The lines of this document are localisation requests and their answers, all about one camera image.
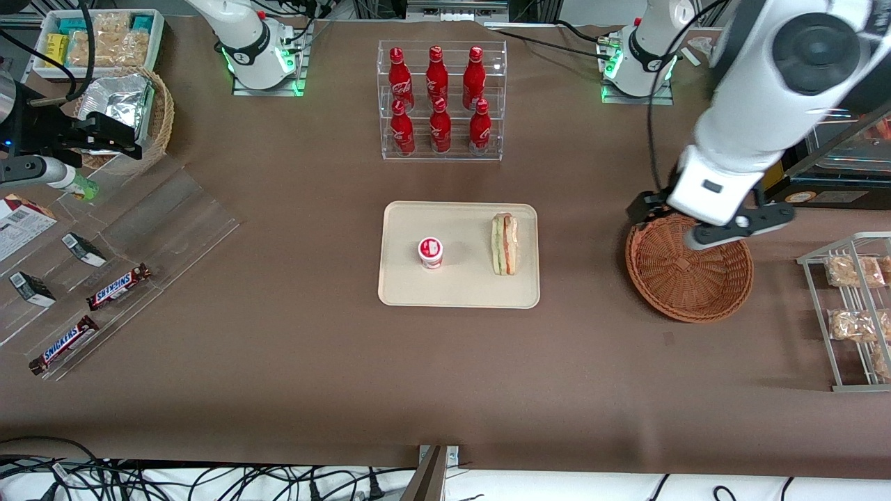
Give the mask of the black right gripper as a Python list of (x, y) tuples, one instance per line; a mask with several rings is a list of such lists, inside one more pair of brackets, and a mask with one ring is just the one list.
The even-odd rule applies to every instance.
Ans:
[(93, 157), (123, 154), (135, 161), (143, 158), (143, 147), (136, 142), (136, 130), (130, 125), (102, 112), (89, 112), (81, 120), (81, 129), (77, 123), (57, 104), (34, 106), (28, 97), (8, 101), (6, 153), (38, 154), (77, 147)]

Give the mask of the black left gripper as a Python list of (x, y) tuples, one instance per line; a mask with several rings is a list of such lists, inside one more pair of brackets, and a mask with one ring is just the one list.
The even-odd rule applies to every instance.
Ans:
[(634, 225), (644, 224), (649, 218), (665, 218), (674, 210), (668, 205), (665, 190), (643, 191), (640, 198), (630, 202), (626, 209), (628, 220)]

